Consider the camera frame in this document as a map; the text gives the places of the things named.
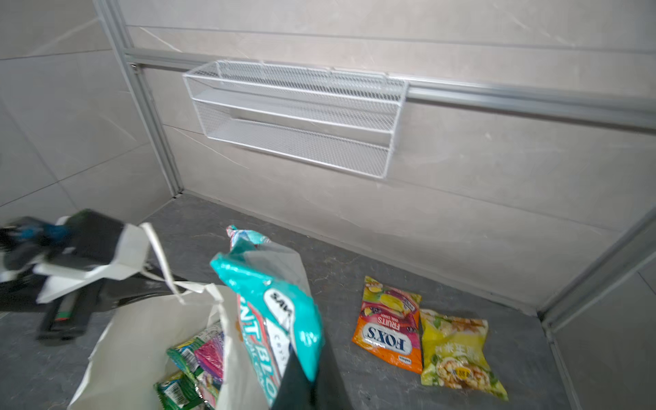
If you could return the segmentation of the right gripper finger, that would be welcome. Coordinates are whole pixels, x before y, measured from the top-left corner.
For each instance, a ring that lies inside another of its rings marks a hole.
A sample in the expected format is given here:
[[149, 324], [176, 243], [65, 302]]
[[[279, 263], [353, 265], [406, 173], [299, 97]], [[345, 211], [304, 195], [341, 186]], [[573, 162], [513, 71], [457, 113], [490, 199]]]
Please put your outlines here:
[[296, 353], [290, 353], [272, 410], [353, 410], [331, 343], [321, 350], [314, 382], [306, 379]]

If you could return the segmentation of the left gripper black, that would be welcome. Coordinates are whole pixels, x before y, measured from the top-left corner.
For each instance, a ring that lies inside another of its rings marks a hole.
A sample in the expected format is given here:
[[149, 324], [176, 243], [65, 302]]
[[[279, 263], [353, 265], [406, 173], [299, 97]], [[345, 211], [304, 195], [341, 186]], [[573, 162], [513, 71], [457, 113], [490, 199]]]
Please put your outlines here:
[[42, 285], [1, 290], [4, 313], [41, 313], [36, 332], [43, 345], [73, 343], [92, 316], [180, 290], [182, 278], [150, 263], [153, 245], [143, 227], [91, 209], [68, 216], [69, 264], [39, 263]]

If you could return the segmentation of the teal mint candy packet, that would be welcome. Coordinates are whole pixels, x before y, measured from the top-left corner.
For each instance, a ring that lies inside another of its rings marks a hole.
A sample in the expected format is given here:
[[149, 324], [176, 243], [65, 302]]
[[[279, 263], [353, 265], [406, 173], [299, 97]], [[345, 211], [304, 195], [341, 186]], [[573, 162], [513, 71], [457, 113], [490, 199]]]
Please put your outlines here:
[[322, 320], [300, 255], [263, 234], [227, 227], [230, 250], [210, 262], [220, 280], [237, 294], [244, 346], [273, 406], [285, 371], [295, 358], [313, 384], [325, 345]]

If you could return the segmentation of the magenta purple candy packet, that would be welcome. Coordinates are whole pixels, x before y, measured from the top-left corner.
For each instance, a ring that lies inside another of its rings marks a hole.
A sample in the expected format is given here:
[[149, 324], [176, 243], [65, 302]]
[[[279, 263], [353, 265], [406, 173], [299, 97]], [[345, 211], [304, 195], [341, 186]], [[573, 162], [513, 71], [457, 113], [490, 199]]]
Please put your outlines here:
[[203, 346], [198, 348], [194, 355], [200, 367], [206, 372], [215, 384], [224, 381], [224, 333], [213, 336]]

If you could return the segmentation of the orange Fox's fruits candy bag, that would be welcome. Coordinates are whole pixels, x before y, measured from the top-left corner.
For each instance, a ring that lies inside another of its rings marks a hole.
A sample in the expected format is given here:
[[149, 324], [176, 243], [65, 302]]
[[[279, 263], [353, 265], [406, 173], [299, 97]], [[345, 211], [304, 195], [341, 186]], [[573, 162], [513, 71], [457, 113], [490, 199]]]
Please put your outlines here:
[[362, 303], [352, 342], [379, 359], [420, 374], [422, 296], [365, 277]]

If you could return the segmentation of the green yellow striped candy packet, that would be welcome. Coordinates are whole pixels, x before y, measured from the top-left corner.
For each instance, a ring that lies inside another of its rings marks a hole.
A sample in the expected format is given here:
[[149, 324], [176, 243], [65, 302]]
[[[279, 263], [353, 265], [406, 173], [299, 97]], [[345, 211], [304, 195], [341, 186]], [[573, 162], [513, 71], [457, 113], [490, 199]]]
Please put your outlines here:
[[168, 348], [167, 356], [187, 377], [197, 379], [203, 373], [203, 369], [196, 358], [195, 352], [208, 343], [211, 338], [219, 336], [222, 331], [223, 328], [220, 322], [216, 322], [187, 341]]

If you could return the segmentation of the floral white paper bag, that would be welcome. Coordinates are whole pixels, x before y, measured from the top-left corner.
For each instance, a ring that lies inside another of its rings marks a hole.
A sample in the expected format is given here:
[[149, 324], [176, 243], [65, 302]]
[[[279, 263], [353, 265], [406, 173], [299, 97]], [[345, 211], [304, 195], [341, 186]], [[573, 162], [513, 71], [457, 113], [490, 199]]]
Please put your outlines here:
[[167, 349], [219, 322], [225, 379], [219, 409], [267, 409], [237, 331], [238, 297], [224, 285], [181, 283], [170, 296], [120, 307], [100, 336], [71, 409], [159, 409], [154, 385], [175, 371]]

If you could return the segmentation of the yellow snack packet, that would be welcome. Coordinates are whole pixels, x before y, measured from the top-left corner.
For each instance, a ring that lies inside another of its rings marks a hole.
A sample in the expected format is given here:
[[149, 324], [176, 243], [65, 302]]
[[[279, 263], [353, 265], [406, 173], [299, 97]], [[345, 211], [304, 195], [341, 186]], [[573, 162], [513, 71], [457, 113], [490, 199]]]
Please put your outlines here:
[[483, 354], [489, 331], [485, 319], [420, 311], [424, 386], [474, 390], [508, 401], [508, 394]]

